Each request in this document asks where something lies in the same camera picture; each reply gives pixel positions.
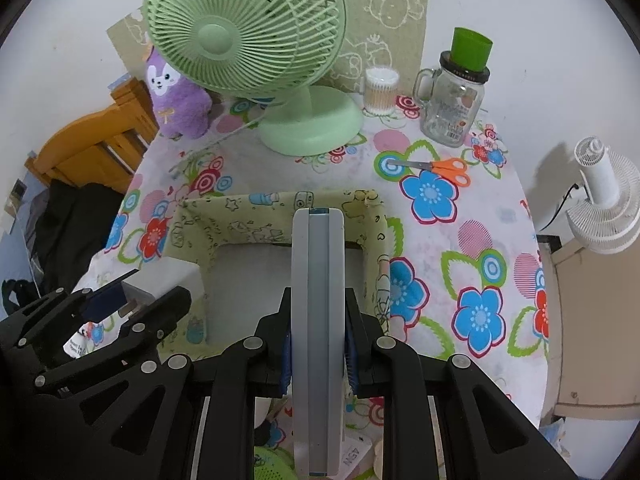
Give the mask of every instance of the white fan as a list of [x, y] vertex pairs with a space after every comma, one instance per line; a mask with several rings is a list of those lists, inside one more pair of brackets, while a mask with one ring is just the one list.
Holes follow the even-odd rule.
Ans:
[[640, 234], [640, 171], [598, 137], [578, 142], [574, 155], [588, 198], [567, 211], [569, 227], [589, 250], [619, 253]]

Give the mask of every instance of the purple plush toy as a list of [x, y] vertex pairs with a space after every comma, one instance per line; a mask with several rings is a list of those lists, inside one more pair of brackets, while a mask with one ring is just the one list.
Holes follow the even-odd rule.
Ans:
[[197, 139], [205, 134], [209, 127], [207, 114], [211, 110], [211, 97], [169, 66], [156, 49], [146, 60], [146, 84], [160, 132], [165, 137], [175, 139], [184, 135]]

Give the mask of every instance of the fan base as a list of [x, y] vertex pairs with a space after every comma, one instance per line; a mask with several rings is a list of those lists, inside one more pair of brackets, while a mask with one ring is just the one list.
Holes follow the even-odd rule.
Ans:
[[298, 92], [310, 96], [310, 113], [300, 117], [304, 95], [267, 108], [258, 127], [260, 139], [274, 152], [311, 156], [344, 146], [362, 127], [362, 112], [348, 94], [328, 86], [311, 86]]

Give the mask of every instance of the floral tablecloth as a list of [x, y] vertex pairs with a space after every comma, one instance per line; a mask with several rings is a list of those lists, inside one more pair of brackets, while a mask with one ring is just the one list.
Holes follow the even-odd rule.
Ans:
[[[312, 206], [318, 189], [375, 189], [388, 225], [390, 295], [380, 307], [385, 328], [421, 354], [468, 354], [537, 426], [548, 348], [544, 277], [524, 192], [497, 127], [481, 111], [464, 145], [450, 149], [421, 133], [419, 109], [410, 98], [399, 96], [388, 116], [363, 113], [362, 130], [351, 142], [317, 156], [268, 150], [255, 129], [262, 109], [247, 100], [216, 104], [210, 131], [200, 139], [158, 136], [107, 246], [78, 288], [98, 288], [159, 258], [185, 198], [257, 194], [268, 202], [277, 200], [277, 192], [295, 191]], [[468, 187], [393, 164], [394, 158], [451, 157], [468, 164]], [[353, 199], [359, 200], [358, 193]], [[350, 214], [348, 206], [344, 213]], [[117, 337], [123, 321], [114, 314], [88, 324], [65, 349], [78, 356], [103, 346]], [[203, 323], [190, 322], [187, 338], [202, 338]], [[346, 411], [351, 427], [382, 435], [379, 399], [352, 398]], [[283, 416], [273, 423], [274, 447], [291, 440]]]

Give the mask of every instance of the green basket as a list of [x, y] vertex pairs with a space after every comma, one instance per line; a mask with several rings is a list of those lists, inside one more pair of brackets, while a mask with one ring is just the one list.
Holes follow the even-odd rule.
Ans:
[[254, 447], [255, 480], [297, 480], [287, 463], [277, 454], [263, 447]]

